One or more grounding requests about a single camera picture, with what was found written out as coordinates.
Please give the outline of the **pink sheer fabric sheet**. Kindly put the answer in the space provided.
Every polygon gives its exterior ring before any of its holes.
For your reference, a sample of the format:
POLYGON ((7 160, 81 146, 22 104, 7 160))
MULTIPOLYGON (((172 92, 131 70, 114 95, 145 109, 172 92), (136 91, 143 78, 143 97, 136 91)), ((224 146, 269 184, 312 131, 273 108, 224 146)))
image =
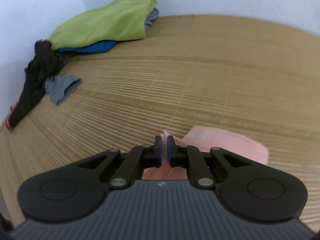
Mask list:
MULTIPOLYGON (((254 141, 244 135, 227 130, 194 126, 183 138, 174 137, 178 145, 191 145, 202 152, 209 152, 212 147, 220 147, 266 165, 269 151, 263 144, 254 141)), ((160 168, 148 168, 144 170, 144 180, 185 180, 186 170, 180 167, 170 167, 167 154, 164 154, 160 168)))

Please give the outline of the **small grey cloth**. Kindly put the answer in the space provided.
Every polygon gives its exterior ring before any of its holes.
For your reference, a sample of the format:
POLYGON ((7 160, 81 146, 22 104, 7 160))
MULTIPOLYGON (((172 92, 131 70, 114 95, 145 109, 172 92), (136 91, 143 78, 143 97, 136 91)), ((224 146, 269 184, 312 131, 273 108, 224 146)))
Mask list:
POLYGON ((44 83, 44 87, 51 102, 58 106, 63 103, 81 84, 82 79, 75 75, 56 75, 48 78, 44 83))

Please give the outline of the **black garment with pink trim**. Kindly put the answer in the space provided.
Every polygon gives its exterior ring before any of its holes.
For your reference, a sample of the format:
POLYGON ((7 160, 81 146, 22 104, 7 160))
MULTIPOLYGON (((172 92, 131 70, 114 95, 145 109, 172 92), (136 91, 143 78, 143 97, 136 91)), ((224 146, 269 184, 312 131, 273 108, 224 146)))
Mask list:
POLYGON ((14 129, 37 106, 46 94, 45 81, 59 74, 72 57, 70 53, 52 50, 52 44, 47 40, 35 42, 34 51, 34 58, 24 69, 25 83, 21 96, 11 108, 5 121, 8 130, 14 129))

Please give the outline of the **blue folded garment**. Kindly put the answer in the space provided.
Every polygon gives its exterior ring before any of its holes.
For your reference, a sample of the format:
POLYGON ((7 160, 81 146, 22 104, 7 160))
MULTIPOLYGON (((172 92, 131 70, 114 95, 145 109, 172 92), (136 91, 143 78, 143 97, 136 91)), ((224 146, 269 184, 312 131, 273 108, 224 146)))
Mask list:
POLYGON ((57 51, 60 53, 82 53, 82 54, 96 54, 96 53, 106 53, 110 49, 112 49, 117 44, 116 41, 99 41, 97 43, 94 43, 89 46, 85 47, 77 47, 77 48, 71 48, 71 47, 65 47, 65 48, 59 48, 57 51))

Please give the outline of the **green folded garment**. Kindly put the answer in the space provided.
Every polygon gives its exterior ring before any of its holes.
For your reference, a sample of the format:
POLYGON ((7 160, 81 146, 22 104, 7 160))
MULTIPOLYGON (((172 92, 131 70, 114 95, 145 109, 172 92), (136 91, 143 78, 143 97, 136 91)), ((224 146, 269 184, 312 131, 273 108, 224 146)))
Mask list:
POLYGON ((145 21, 157 0, 115 0, 87 10, 56 27, 48 41, 52 49, 90 46, 100 41, 131 41, 145 38, 145 21))

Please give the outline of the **grey folded garment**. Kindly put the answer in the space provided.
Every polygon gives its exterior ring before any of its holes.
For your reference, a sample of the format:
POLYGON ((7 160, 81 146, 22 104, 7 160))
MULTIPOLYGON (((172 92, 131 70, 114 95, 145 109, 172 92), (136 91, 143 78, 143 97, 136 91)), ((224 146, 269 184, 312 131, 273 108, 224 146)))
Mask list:
POLYGON ((144 22, 144 28, 145 30, 149 29, 153 22, 157 20, 159 17, 159 10, 157 8, 154 8, 153 11, 147 16, 145 22, 144 22))

